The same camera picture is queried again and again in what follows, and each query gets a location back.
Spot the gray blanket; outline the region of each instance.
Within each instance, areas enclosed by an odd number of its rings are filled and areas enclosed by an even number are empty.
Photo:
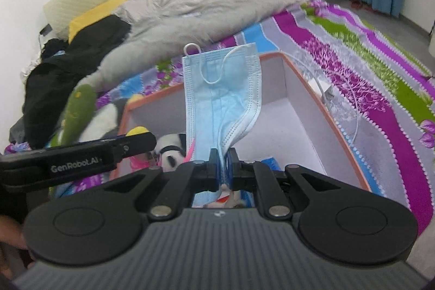
[[[84,78],[96,91],[108,91],[158,61],[197,43],[204,47],[233,35],[284,8],[308,0],[129,0],[114,14],[129,22],[131,32],[99,69]]]

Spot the metal screw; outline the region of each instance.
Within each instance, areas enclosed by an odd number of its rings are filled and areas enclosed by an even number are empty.
[[[273,216],[287,216],[290,214],[290,209],[285,205],[274,205],[269,208],[269,214]]]
[[[167,205],[156,205],[151,209],[151,214],[156,217],[168,216],[172,209]]]

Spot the stuffed toy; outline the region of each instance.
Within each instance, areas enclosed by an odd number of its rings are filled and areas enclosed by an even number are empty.
[[[163,172],[174,171],[186,157],[186,134],[167,134],[159,138],[154,153],[160,156]]]
[[[81,85],[70,95],[65,108],[63,132],[60,145],[71,145],[94,116],[97,93],[90,85]]]

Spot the surgical mask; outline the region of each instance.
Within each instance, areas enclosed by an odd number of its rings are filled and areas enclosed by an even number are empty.
[[[186,53],[190,45],[184,48]],[[183,57],[188,149],[208,160],[217,148],[220,182],[228,183],[224,156],[253,127],[262,106],[262,70],[254,43]],[[193,207],[214,202],[217,192],[195,196]]]

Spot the mask ear loop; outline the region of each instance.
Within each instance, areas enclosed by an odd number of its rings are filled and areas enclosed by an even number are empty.
[[[199,73],[201,74],[202,79],[203,79],[207,84],[210,84],[210,85],[217,84],[218,82],[220,82],[220,80],[222,79],[223,65],[224,65],[225,61],[227,60],[227,58],[228,58],[230,55],[232,55],[234,52],[236,52],[238,49],[240,49],[241,47],[246,47],[246,46],[247,46],[247,45],[240,45],[240,46],[237,46],[237,47],[233,48],[230,52],[228,52],[228,53],[226,54],[226,56],[223,58],[222,65],[220,66],[220,74],[219,74],[219,78],[218,78],[216,81],[214,81],[214,82],[209,82],[209,81],[204,77],[204,74],[202,73],[202,58],[203,58],[203,56],[201,56],[200,59],[199,59],[199,68],[200,68]]]
[[[199,47],[196,43],[188,43],[186,46],[184,46],[184,48],[183,48],[183,52],[184,52],[184,55],[185,56],[188,56],[189,54],[188,54],[188,48],[190,47],[190,46],[194,46],[197,50],[198,50],[198,52],[199,53],[201,53],[201,47]]]

